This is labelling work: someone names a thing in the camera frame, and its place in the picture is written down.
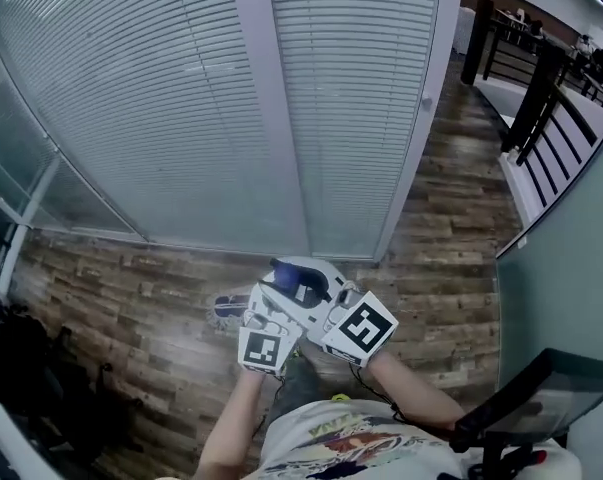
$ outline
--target dark pants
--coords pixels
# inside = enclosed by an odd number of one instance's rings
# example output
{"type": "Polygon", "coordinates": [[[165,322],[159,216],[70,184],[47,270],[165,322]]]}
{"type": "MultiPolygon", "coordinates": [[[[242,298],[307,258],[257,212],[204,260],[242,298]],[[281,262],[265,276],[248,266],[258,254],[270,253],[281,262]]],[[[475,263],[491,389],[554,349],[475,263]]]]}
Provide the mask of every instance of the dark pants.
{"type": "Polygon", "coordinates": [[[319,376],[310,361],[303,356],[291,357],[285,368],[285,381],[272,402],[266,429],[274,420],[299,407],[325,400],[321,395],[319,376]]]}

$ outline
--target floor plank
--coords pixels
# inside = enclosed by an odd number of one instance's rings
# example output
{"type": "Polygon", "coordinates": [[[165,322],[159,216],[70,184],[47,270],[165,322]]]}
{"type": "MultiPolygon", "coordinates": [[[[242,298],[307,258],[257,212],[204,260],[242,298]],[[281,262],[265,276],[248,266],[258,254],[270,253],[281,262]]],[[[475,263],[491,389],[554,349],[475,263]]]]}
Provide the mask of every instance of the floor plank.
{"type": "MultiPolygon", "coordinates": [[[[494,390],[494,256],[520,224],[498,166],[497,134],[477,97],[458,82],[460,70],[453,59],[385,258],[376,268],[341,267],[399,319],[388,347],[471,407],[494,390]]],[[[192,475],[239,372],[233,328],[215,320],[214,300],[246,293],[267,270],[266,258],[29,234],[11,296],[51,334],[70,327],[72,350],[93,377],[109,361],[116,389],[144,401],[132,434],[145,452],[108,450],[99,465],[112,477],[192,475]]],[[[356,391],[344,363],[305,351],[333,390],[356,391]]],[[[261,411],[276,389],[268,379],[261,411]]],[[[261,432],[251,467],[262,439],[261,432]]]]}

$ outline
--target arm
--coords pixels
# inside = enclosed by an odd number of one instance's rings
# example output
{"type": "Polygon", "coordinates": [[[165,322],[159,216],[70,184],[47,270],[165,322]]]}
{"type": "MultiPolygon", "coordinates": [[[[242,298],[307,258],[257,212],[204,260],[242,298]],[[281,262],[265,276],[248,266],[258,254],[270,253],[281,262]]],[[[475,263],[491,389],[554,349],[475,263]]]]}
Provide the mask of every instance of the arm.
{"type": "Polygon", "coordinates": [[[440,389],[382,350],[368,364],[368,370],[409,419],[432,427],[453,429],[464,415],[461,406],[440,389]]]}
{"type": "Polygon", "coordinates": [[[234,480],[252,442],[254,415],[261,393],[263,373],[243,370],[221,417],[203,447],[195,478],[234,480]]]}

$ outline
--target graphic t-shirt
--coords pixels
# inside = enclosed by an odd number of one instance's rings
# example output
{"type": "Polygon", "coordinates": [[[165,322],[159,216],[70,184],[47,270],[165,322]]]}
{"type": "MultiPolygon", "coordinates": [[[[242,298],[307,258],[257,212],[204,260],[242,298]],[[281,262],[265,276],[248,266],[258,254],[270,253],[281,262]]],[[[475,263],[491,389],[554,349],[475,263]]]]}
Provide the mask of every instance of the graphic t-shirt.
{"type": "MultiPolygon", "coordinates": [[[[270,425],[261,465],[247,480],[435,480],[441,473],[467,478],[468,467],[480,461],[479,450],[456,454],[446,442],[395,421],[393,415],[388,405],[370,400],[301,407],[270,425]]],[[[574,456],[557,445],[544,448],[552,451],[546,462],[526,468],[519,479],[581,479],[574,456]]]]}

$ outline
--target door frame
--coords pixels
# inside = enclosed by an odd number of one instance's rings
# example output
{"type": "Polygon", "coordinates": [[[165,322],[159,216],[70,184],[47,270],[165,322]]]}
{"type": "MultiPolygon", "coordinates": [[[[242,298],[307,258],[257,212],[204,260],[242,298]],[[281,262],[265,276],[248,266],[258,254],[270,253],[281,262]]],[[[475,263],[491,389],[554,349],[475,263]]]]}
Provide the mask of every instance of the door frame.
{"type": "Polygon", "coordinates": [[[430,58],[421,90],[419,110],[412,129],[401,176],[374,253],[373,259],[375,262],[381,261],[388,249],[390,239],[401,217],[405,200],[408,197],[419,162],[423,156],[423,150],[441,96],[445,73],[450,62],[452,40],[454,39],[460,2],[461,0],[438,0],[437,3],[434,35],[432,36],[430,58]]]}

